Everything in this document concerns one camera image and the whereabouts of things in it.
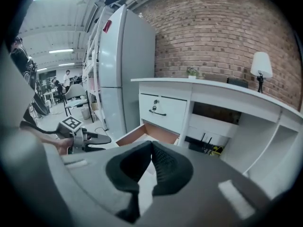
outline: drawer handle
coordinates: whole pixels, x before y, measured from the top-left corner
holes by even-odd
[[[151,109],[149,110],[151,113],[153,113],[153,114],[158,114],[158,115],[162,115],[162,116],[166,116],[166,113],[156,113],[156,112],[153,112]]]

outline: desk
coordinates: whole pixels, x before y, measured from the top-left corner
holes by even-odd
[[[177,134],[180,147],[187,145],[186,136],[201,140],[205,133],[204,140],[212,138],[213,144],[225,146],[221,160],[256,182],[270,197],[292,186],[303,155],[303,115],[297,110],[227,83],[183,78],[132,82],[140,85],[141,125],[150,122]],[[238,111],[239,123],[193,114],[195,102]]]
[[[49,93],[44,93],[43,96],[44,96],[44,100],[46,102],[46,95],[51,95],[51,101],[53,103],[53,105],[55,104],[55,100],[53,98],[53,94],[56,93],[57,91],[54,91],[54,92],[49,92]]]

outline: table lamp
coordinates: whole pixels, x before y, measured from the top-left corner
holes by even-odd
[[[273,76],[270,59],[267,53],[256,52],[254,54],[254,59],[252,61],[250,72],[251,74],[257,76],[257,80],[259,82],[258,92],[263,93],[263,77],[271,78]]]

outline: white lampshade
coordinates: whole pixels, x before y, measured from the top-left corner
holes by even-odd
[[[259,76],[260,73],[262,73],[264,78],[271,78],[273,76],[270,59],[267,53],[256,52],[254,54],[250,72],[255,76]]]

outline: white refrigerator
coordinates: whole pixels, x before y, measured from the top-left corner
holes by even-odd
[[[155,29],[125,5],[108,20],[98,52],[101,104],[113,139],[140,125],[139,83],[153,78]]]

